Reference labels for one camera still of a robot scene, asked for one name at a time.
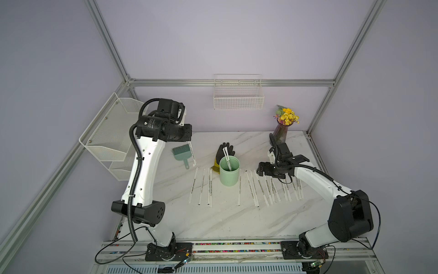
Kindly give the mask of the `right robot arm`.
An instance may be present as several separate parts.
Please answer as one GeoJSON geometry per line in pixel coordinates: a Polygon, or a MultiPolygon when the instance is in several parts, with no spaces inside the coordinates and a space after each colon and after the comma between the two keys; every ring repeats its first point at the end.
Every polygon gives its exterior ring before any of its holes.
{"type": "Polygon", "coordinates": [[[286,143],[279,143],[269,135],[269,161],[261,162],[256,173],[277,179],[282,184],[300,180],[319,194],[331,207],[327,221],[299,235],[297,252],[305,259],[336,242],[348,242],[374,229],[372,207],[362,190],[351,190],[337,183],[316,168],[303,155],[293,155],[286,143]]]}

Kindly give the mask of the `straw thirteenth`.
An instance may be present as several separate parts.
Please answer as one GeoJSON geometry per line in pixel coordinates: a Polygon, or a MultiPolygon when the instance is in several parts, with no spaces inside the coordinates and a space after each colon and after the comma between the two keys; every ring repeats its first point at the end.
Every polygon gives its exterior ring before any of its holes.
{"type": "Polygon", "coordinates": [[[213,181],[213,171],[209,168],[209,206],[212,207],[212,181],[213,181]]]}

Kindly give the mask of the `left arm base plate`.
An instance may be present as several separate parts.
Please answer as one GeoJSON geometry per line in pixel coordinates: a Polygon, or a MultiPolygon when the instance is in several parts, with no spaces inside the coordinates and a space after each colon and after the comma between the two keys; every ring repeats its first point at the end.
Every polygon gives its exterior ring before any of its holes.
{"type": "Polygon", "coordinates": [[[182,261],[191,256],[193,243],[175,242],[169,247],[159,247],[149,243],[147,247],[145,261],[182,261]]]}

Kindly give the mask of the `straw sixteenth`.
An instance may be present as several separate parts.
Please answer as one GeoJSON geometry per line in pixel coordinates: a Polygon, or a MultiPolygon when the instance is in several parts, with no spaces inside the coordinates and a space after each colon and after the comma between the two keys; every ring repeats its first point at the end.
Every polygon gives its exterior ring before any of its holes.
{"type": "Polygon", "coordinates": [[[197,162],[196,162],[195,153],[193,151],[193,146],[192,146],[191,141],[188,141],[188,145],[189,145],[190,153],[191,153],[192,159],[193,159],[193,167],[196,167],[197,166],[197,162]]]}

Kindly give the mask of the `straw eleventh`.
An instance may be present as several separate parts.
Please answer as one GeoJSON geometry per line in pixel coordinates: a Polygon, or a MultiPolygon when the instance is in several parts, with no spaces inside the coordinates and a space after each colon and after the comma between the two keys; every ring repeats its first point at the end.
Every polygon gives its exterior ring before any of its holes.
{"type": "Polygon", "coordinates": [[[302,183],[299,179],[297,179],[297,191],[298,191],[299,200],[302,200],[303,199],[303,189],[302,189],[302,183]]]}

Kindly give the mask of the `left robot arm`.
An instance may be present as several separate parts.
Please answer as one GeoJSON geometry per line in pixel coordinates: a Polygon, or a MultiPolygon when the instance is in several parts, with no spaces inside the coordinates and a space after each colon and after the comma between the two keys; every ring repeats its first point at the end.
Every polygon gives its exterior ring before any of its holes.
{"type": "Polygon", "coordinates": [[[137,121],[128,133],[135,150],[134,163],[122,198],[112,202],[111,210],[127,219],[129,236],[138,242],[136,224],[142,224],[152,238],[147,254],[170,261],[176,255],[175,233],[162,220],[166,205],[153,199],[159,160],[168,142],[189,142],[192,125],[186,124],[185,105],[171,99],[154,98],[140,108],[137,121]]]}

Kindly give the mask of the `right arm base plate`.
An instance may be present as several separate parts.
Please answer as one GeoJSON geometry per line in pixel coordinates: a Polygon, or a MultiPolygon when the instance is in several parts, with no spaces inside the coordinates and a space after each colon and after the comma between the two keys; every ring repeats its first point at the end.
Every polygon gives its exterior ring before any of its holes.
{"type": "Polygon", "coordinates": [[[328,259],[324,247],[313,248],[300,241],[281,241],[281,252],[285,260],[328,259]]]}

